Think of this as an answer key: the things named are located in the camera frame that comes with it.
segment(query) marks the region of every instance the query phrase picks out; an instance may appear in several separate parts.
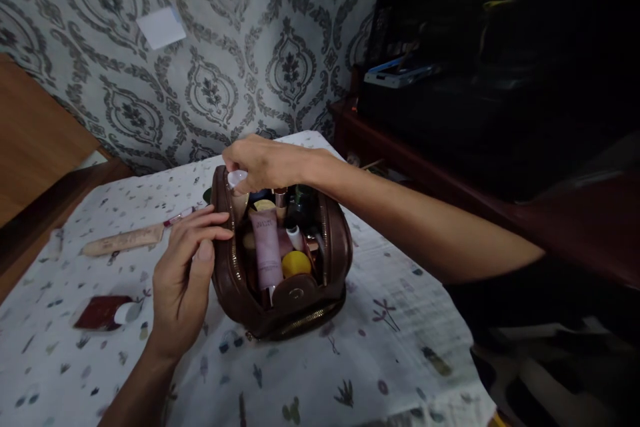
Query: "forearm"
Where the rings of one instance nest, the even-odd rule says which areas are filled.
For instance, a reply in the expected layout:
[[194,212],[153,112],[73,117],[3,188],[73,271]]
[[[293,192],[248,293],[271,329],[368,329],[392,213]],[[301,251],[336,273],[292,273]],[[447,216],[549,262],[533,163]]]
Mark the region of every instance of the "forearm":
[[362,171],[332,155],[312,154],[305,182],[383,234],[444,283],[496,276],[544,251],[480,217]]
[[99,427],[160,425],[175,366],[175,361],[162,359],[154,353],[150,338],[129,378],[102,417]]

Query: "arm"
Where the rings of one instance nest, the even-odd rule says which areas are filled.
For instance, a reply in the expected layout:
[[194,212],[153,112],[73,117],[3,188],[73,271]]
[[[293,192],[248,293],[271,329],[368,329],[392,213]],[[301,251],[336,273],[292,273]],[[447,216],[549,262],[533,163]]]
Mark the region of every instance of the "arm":
[[153,331],[99,427],[160,425],[175,367],[205,319],[214,262],[212,241],[233,236],[212,225],[228,216],[213,213],[208,206],[173,226],[167,250],[153,273]]
[[223,152],[249,177],[239,191],[310,185],[342,203],[441,282],[468,282],[523,267],[544,251],[457,207],[338,160],[255,135]]

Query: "brown leather cosmetic bag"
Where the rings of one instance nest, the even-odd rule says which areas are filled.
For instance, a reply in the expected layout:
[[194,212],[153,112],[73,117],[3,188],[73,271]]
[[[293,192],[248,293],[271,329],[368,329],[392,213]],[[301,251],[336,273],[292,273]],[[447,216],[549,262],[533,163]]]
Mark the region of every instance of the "brown leather cosmetic bag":
[[273,306],[265,309],[259,292],[251,290],[249,277],[257,266],[248,261],[241,237],[248,221],[245,214],[235,225],[227,174],[224,165],[216,168],[211,188],[215,211],[229,212],[222,226],[236,233],[228,242],[215,242],[212,279],[220,306],[247,329],[247,336],[261,340],[284,340],[328,322],[345,303],[345,278],[353,257],[351,232],[338,203],[317,192],[317,228],[325,252],[321,265],[316,263],[315,276],[299,274],[283,280],[273,292]]

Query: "gold zipper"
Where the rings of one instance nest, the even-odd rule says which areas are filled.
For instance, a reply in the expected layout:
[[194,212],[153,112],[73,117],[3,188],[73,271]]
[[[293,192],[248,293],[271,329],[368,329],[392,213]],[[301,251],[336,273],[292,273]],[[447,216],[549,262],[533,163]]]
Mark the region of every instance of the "gold zipper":
[[322,285],[324,287],[327,286],[328,284],[328,275],[327,272],[329,271],[329,236],[327,235],[327,214],[325,212],[325,208],[323,203],[327,202],[327,198],[324,197],[323,195],[323,201],[319,202],[320,203],[320,223],[322,224],[322,240],[325,242],[325,258],[324,258],[324,262],[323,262],[323,272],[322,272]]
[[296,320],[292,324],[289,324],[288,326],[284,327],[282,330],[278,332],[278,334],[281,336],[287,335],[287,333],[289,333],[291,330],[297,329],[301,325],[312,322],[313,320],[318,320],[320,317],[324,317],[329,312],[331,312],[331,310],[335,309],[338,306],[338,304],[339,304],[339,301],[334,304],[331,304],[330,306],[323,307],[320,310],[316,310],[312,314],[302,317],[300,320]]
[[231,230],[233,231],[233,238],[231,239],[231,265],[233,266],[233,273],[235,277],[242,282],[242,274],[240,273],[240,265],[238,263],[238,255],[235,247],[235,216],[233,212],[233,202],[231,201],[231,189],[229,188],[229,180],[225,178],[225,185],[227,187],[227,204],[229,206],[229,219],[231,220]]

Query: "table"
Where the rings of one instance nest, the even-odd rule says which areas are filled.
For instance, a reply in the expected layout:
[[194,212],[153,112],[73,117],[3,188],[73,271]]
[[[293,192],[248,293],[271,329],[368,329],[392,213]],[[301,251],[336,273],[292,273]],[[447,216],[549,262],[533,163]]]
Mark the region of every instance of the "table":
[[[316,132],[281,141],[337,155]],[[153,329],[151,276],[169,232],[155,246],[117,256],[79,252],[92,240],[203,206],[222,163],[218,156],[122,179],[80,203],[65,224],[60,257],[47,259],[45,248],[0,306],[0,426],[98,423]],[[167,425],[237,426],[241,412],[248,426],[358,425],[394,414],[407,425],[486,425],[493,404],[468,353],[471,335],[442,285],[345,214],[355,248],[338,316],[285,342],[249,341],[211,286],[201,334],[172,381]],[[143,301],[140,316],[108,334],[72,329],[79,303],[99,294]]]

